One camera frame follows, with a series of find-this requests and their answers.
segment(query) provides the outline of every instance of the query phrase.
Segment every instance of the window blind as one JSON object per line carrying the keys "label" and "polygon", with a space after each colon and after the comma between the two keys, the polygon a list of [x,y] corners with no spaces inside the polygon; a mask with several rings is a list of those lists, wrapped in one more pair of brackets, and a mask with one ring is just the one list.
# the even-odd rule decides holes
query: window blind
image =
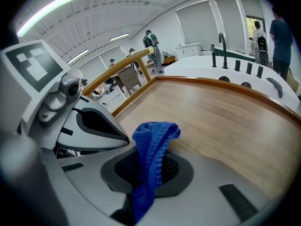
{"label": "window blind", "polygon": [[258,0],[241,0],[246,16],[263,18],[262,9]]}
{"label": "window blind", "polygon": [[176,11],[185,39],[189,43],[201,43],[202,49],[219,46],[216,21],[208,1]]}
{"label": "window blind", "polygon": [[215,0],[222,17],[227,49],[245,51],[245,32],[236,0]]}

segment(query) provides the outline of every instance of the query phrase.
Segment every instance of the white cabinet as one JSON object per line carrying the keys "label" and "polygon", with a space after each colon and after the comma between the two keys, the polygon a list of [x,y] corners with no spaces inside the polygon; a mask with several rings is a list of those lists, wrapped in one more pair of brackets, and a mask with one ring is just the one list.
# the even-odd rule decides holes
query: white cabinet
{"label": "white cabinet", "polygon": [[201,55],[201,43],[186,44],[176,48],[178,60],[189,56]]}

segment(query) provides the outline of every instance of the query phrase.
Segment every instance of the person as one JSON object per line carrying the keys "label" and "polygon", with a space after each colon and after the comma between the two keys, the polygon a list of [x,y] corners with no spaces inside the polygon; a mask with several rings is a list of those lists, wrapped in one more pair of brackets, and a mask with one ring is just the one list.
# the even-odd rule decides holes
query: person
{"label": "person", "polygon": [[111,59],[111,60],[110,60],[110,63],[111,63],[111,64],[110,64],[110,67],[114,65],[114,61],[115,61],[115,59]]}
{"label": "person", "polygon": [[275,20],[272,21],[270,36],[274,41],[273,69],[286,81],[291,63],[291,46],[293,36],[291,30],[281,18],[279,10],[272,8]]}
{"label": "person", "polygon": [[[131,48],[131,49],[129,50],[129,53],[130,53],[129,56],[132,55],[132,54],[134,54],[134,53],[135,53],[134,51],[135,51],[135,50],[134,50],[133,48]],[[134,70],[135,70],[136,73],[138,74],[138,69],[137,69],[137,68],[140,67],[139,64],[138,64],[138,62],[137,62],[137,61],[134,61],[134,62],[132,63],[132,65],[133,65]]]}
{"label": "person", "polygon": [[259,60],[259,46],[258,46],[258,38],[263,37],[265,41],[267,40],[267,35],[264,31],[260,30],[260,23],[256,20],[254,22],[255,30],[253,30],[253,41],[255,42],[255,63],[260,64]]}
{"label": "person", "polygon": [[[145,42],[145,41],[147,41],[147,38],[151,38],[152,45],[147,44]],[[149,59],[152,62],[154,62],[154,65],[157,68],[157,70],[159,72],[159,75],[161,75],[163,73],[163,71],[162,71],[162,63],[161,63],[161,54],[160,54],[160,50],[158,48],[159,41],[158,41],[156,35],[153,34],[153,33],[151,33],[150,30],[147,30],[146,31],[146,35],[145,35],[145,37],[143,39],[143,43],[144,43],[144,45],[145,45],[146,48],[149,47],[149,46],[153,46],[154,47],[154,49],[155,49],[155,56],[153,56],[154,58],[152,56],[150,56],[150,55],[148,55],[148,56],[149,56]]]}
{"label": "person", "polygon": [[102,89],[102,91],[97,91],[97,90],[93,90],[92,92],[92,97],[94,97],[96,100],[100,99],[101,97],[103,97],[106,93],[107,93],[108,89]]}

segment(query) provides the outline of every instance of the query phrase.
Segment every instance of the ceiling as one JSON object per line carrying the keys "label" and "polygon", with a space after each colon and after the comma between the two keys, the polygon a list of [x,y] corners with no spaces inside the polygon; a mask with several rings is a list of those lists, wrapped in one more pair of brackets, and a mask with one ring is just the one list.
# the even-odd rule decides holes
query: ceiling
{"label": "ceiling", "polygon": [[[28,0],[15,16],[16,31],[53,0]],[[151,20],[186,0],[73,0],[43,17],[20,42],[43,39],[64,60],[95,51],[110,39],[131,39]]]}

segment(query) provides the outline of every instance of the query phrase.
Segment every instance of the wooden rail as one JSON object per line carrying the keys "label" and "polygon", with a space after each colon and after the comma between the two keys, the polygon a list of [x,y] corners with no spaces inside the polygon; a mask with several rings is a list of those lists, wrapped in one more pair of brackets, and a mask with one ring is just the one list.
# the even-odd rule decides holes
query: wooden rail
{"label": "wooden rail", "polygon": [[112,75],[118,73],[120,70],[122,70],[127,65],[133,63],[134,61],[138,61],[139,66],[141,67],[141,70],[147,80],[149,82],[151,80],[150,75],[148,74],[146,67],[142,61],[142,57],[152,54],[154,52],[153,47],[145,48],[144,50],[141,50],[133,55],[130,55],[129,57],[126,57],[125,59],[117,62],[114,66],[107,69],[102,74],[98,75],[93,81],[91,81],[89,84],[87,84],[86,87],[83,88],[82,93],[84,96],[89,96],[90,93],[101,83],[105,82],[108,78],[110,78]]}

